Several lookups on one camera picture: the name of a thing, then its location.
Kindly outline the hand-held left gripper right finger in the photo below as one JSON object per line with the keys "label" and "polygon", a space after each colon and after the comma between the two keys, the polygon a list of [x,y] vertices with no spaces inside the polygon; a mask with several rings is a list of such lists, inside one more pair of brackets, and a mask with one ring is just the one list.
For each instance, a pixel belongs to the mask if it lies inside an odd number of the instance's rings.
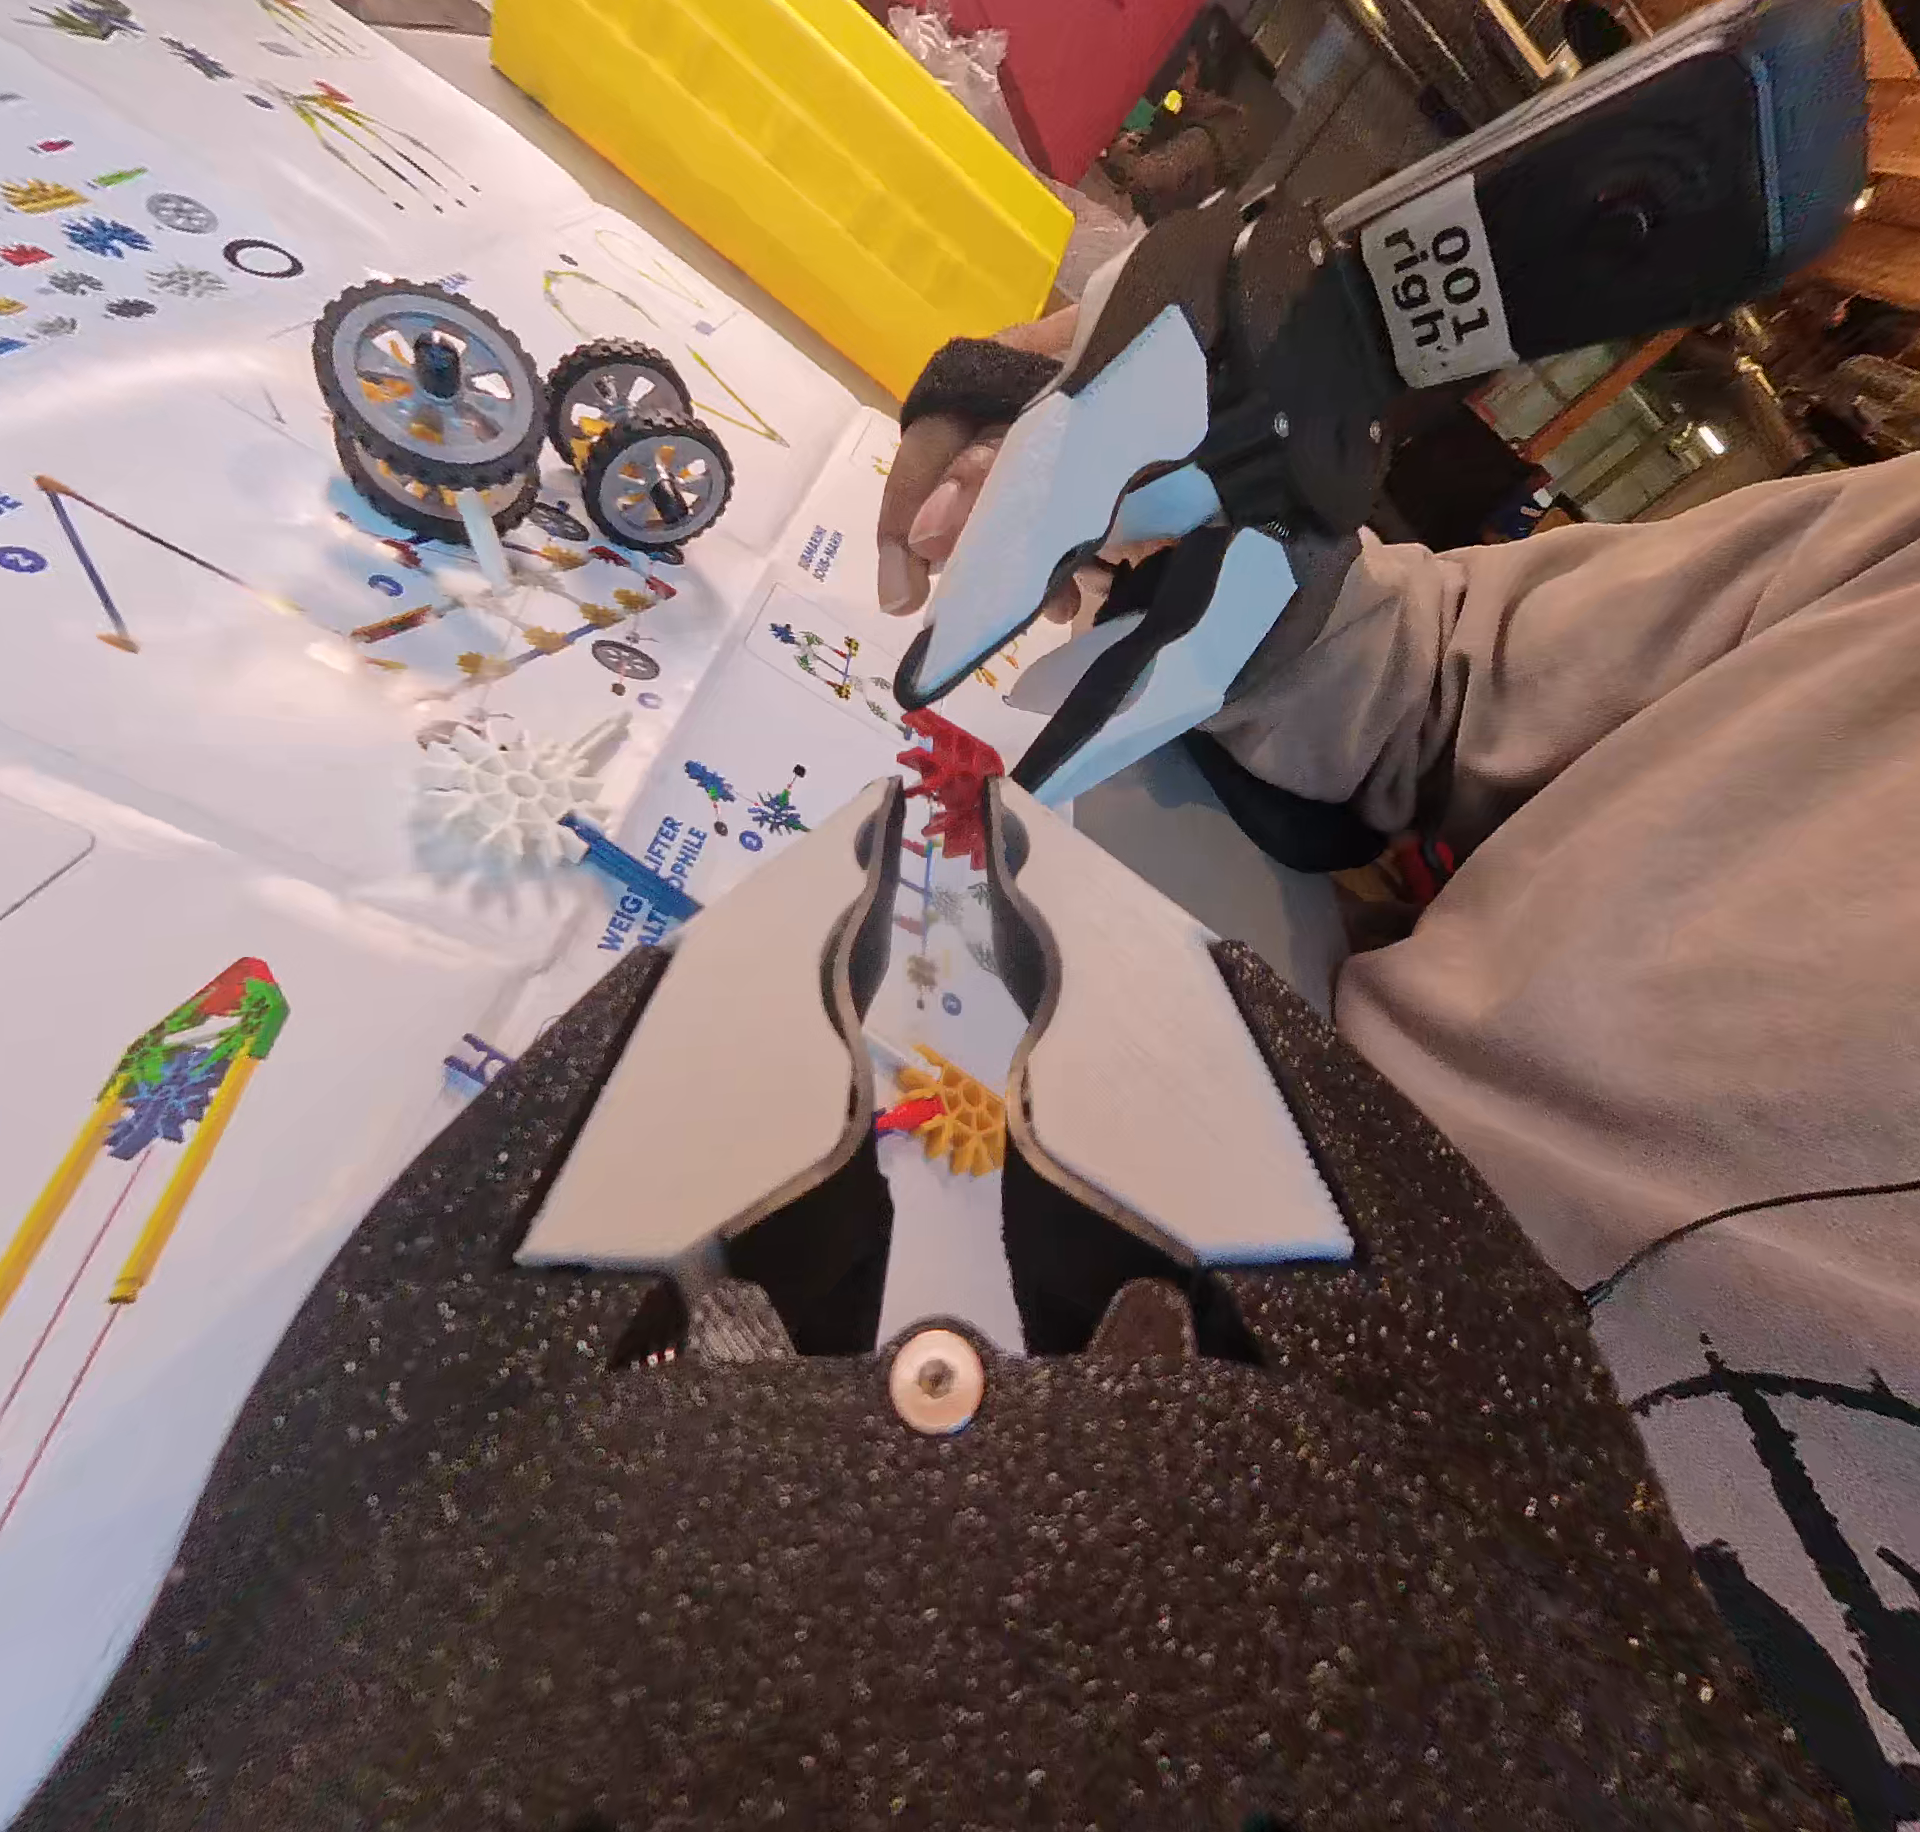
{"label": "hand-held left gripper right finger", "polygon": [[1357,1242],[1219,936],[1015,786],[982,796],[1005,1105],[1038,1177],[1180,1269],[1343,1267]]}

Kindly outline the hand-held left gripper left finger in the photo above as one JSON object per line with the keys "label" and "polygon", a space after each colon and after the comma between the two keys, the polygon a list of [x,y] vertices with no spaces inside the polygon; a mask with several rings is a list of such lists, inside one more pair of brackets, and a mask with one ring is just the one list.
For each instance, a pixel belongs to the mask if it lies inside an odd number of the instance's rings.
{"label": "hand-held left gripper left finger", "polygon": [[903,807],[875,778],[677,933],[521,1267],[687,1269],[850,1161],[875,1115],[863,1022]]}

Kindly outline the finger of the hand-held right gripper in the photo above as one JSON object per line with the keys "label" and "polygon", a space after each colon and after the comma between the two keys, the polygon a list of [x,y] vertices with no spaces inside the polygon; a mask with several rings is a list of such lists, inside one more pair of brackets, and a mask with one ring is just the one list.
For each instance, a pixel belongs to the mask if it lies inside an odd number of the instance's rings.
{"label": "finger of the hand-held right gripper", "polygon": [[895,700],[942,699],[1020,637],[1108,543],[1212,522],[1195,468],[1208,361],[1182,309],[1160,309],[1079,391],[1057,389],[1007,431],[899,663]]}
{"label": "finger of the hand-held right gripper", "polygon": [[1200,525],[1115,580],[1115,612],[1033,663],[1007,703],[1044,714],[1012,781],[1048,807],[1187,736],[1299,590],[1286,537]]}

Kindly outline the blue rod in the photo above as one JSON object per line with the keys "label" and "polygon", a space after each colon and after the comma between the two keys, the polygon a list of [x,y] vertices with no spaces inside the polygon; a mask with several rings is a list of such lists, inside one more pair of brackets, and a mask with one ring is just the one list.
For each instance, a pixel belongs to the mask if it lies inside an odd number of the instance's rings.
{"label": "blue rod", "polygon": [[702,905],[687,895],[684,888],[613,843],[581,813],[564,813],[557,828],[581,848],[581,862],[586,868],[603,875],[623,895],[639,900],[643,909],[670,924],[685,921],[702,911]]}

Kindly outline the red connector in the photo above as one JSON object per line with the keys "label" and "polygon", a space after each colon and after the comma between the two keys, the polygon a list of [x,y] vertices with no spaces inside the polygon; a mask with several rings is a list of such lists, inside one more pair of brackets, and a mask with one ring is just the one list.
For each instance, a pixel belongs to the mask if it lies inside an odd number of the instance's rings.
{"label": "red connector", "polygon": [[931,710],[909,712],[899,726],[910,740],[898,755],[910,778],[903,796],[930,805],[916,851],[986,871],[986,790],[1005,774],[1000,755]]}

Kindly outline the white snowflake connector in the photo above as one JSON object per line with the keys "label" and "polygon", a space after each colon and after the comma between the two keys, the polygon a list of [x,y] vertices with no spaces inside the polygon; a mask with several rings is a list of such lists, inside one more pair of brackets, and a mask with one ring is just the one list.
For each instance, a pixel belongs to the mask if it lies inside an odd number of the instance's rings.
{"label": "white snowflake connector", "polygon": [[570,740],[541,740],[515,726],[493,733],[458,724],[432,736],[417,762],[417,830],[491,875],[581,862],[581,848],[557,820],[581,813],[599,828],[607,805],[601,778],[566,772],[567,746]]}

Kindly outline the person's right forearm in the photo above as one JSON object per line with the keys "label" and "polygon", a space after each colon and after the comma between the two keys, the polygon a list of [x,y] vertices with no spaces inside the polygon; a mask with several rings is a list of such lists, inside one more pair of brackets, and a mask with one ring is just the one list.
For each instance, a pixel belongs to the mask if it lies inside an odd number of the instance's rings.
{"label": "person's right forearm", "polygon": [[1910,453],[1511,547],[1362,535],[1208,724],[1260,783],[1452,852],[1337,1010],[1907,1003],[1916,557]]}

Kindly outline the person's right hand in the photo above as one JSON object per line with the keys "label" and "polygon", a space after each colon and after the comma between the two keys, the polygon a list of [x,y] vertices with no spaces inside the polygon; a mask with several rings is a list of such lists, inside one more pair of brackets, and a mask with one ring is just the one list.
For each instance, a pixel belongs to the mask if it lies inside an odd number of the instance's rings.
{"label": "person's right hand", "polygon": [[875,516],[875,603],[885,616],[905,619],[925,608],[1005,431],[939,414],[901,431]]}

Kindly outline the dark cloth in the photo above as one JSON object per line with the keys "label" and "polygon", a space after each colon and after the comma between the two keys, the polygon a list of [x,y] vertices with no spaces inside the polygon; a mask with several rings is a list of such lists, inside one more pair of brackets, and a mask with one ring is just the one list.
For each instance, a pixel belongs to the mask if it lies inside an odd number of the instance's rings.
{"label": "dark cloth", "polygon": [[1387,862],[1409,875],[1426,897],[1452,878],[1456,860],[1438,837],[1413,831],[1389,836],[1348,805],[1277,788],[1243,767],[1212,736],[1188,733],[1180,747],[1237,830],[1287,871],[1330,877]]}

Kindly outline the clear plastic wrap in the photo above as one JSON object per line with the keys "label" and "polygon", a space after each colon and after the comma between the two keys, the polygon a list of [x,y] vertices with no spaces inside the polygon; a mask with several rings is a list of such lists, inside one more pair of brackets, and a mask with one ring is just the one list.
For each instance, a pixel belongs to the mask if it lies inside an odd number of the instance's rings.
{"label": "clear plastic wrap", "polygon": [[899,47],[963,106],[986,106],[1002,95],[1005,27],[969,22],[952,0],[887,0],[885,23]]}

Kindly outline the toy wheel pair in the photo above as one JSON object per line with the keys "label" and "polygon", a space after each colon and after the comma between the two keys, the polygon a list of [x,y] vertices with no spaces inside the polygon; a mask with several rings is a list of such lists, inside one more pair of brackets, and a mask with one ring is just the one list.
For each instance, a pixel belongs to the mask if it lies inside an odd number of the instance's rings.
{"label": "toy wheel pair", "polygon": [[463,294],[350,285],[310,331],[342,471],[402,530],[464,545],[493,593],[514,586],[506,533],[540,498],[543,380],[515,334]]}
{"label": "toy wheel pair", "polygon": [[733,500],[733,459],[658,349],[623,338],[571,348],[547,376],[543,422],[594,532],[648,561],[684,563]]}

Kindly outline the stack of yellow plastic bins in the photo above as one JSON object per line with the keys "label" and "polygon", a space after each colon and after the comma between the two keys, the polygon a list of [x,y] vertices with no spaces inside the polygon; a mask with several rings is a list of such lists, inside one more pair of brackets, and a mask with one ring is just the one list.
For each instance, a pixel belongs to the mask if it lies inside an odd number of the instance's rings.
{"label": "stack of yellow plastic bins", "polygon": [[898,397],[1074,234],[857,0],[493,0],[493,66]]}

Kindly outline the person's beige hoodie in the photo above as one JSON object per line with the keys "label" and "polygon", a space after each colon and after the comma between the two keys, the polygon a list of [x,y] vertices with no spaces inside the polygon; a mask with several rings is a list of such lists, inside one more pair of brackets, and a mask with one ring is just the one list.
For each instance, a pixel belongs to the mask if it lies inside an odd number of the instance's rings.
{"label": "person's beige hoodie", "polygon": [[1334,1020],[1580,1299],[1767,1702],[1916,1827],[1916,992]]}

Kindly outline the white printed instruction sheet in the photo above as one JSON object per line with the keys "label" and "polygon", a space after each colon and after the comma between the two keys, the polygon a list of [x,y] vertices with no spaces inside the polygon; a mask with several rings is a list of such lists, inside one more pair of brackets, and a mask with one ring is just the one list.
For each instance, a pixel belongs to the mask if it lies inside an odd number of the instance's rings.
{"label": "white printed instruction sheet", "polygon": [[[540,447],[493,593],[346,480],[350,285],[547,383],[661,352],[733,459],[684,563]],[[450,726],[631,714],[599,830],[707,900],[885,767],[898,428],[331,0],[3,0],[3,1811],[127,1656],[304,1295],[659,924],[417,830]]]}

